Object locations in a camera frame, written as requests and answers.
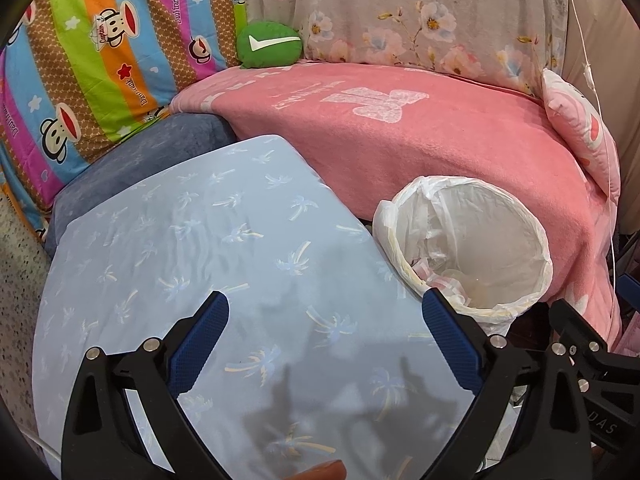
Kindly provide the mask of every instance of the pink blanket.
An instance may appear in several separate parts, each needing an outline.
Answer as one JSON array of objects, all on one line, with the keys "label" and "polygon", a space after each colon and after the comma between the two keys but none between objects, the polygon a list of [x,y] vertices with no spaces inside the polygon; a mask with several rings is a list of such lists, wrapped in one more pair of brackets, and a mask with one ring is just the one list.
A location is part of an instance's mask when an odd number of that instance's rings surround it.
[{"label": "pink blanket", "polygon": [[223,116],[240,139],[287,139],[363,219],[420,175],[480,178],[546,229],[554,278],[609,342],[620,335],[605,256],[615,206],[586,177],[539,102],[415,69],[303,63],[230,68],[183,90],[172,112]]}]

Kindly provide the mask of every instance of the pink pillow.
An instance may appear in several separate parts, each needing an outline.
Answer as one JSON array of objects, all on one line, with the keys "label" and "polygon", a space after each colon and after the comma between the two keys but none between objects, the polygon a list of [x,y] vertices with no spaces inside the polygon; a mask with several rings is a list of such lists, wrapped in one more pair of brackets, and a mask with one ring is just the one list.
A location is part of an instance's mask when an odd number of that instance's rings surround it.
[{"label": "pink pillow", "polygon": [[594,182],[617,204],[620,196],[618,151],[598,111],[574,86],[546,68],[542,73],[542,90],[551,125]]}]

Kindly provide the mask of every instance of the colorful striped blanket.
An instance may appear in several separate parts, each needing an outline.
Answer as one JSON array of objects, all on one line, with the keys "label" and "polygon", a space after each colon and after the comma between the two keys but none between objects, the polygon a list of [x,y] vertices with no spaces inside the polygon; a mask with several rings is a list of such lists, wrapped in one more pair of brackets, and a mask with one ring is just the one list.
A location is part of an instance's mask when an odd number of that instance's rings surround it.
[{"label": "colorful striped blanket", "polygon": [[0,184],[44,238],[56,194],[236,60],[243,0],[34,0],[0,54]]}]

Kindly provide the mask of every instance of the green cushion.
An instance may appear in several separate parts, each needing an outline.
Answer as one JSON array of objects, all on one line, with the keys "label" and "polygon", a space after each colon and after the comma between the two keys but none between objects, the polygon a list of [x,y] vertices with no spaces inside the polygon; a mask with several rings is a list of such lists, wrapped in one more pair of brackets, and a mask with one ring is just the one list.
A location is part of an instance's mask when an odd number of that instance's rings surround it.
[{"label": "green cushion", "polygon": [[[285,38],[297,38],[281,42]],[[300,59],[302,41],[290,27],[275,22],[254,22],[247,25],[238,36],[238,59],[244,68],[270,68],[289,66]]]}]

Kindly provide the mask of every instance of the white cable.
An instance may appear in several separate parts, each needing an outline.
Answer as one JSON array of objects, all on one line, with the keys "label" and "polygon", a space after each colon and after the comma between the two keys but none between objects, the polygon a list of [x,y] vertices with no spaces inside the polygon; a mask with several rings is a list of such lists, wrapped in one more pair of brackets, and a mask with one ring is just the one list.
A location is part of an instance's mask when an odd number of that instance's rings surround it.
[{"label": "white cable", "polygon": [[23,425],[18,424],[18,429],[20,432],[29,440],[31,440],[34,444],[40,446],[44,451],[49,453],[53,458],[55,458],[58,462],[62,462],[60,458],[60,453],[58,453],[55,449],[53,449],[49,444],[47,444],[44,440],[42,440],[39,436],[31,433],[30,430],[27,430]]},{"label": "white cable", "polygon": [[[598,92],[596,91],[596,83],[593,80],[593,72],[591,71],[591,63],[589,63],[589,57],[587,56],[587,46],[584,43],[584,34],[582,33],[582,25],[580,24],[580,19],[578,19],[578,11],[575,9],[575,2],[571,0],[571,6],[574,10],[575,21],[578,24],[578,30],[580,31],[580,40],[582,41],[582,51],[584,52],[584,78],[587,81],[587,86],[591,89],[593,94],[596,96],[596,103],[598,104],[598,114],[600,115],[600,120],[604,122],[602,118],[602,109],[600,108],[600,98],[598,97]],[[616,293],[616,253],[613,249],[613,234],[615,226],[611,223],[611,166],[609,164],[609,143],[607,142],[607,138],[605,137],[604,148],[605,153],[607,155],[607,181],[609,192],[607,193],[607,205],[609,205],[609,239],[611,242],[611,263],[613,266],[613,294],[615,298]]]}]

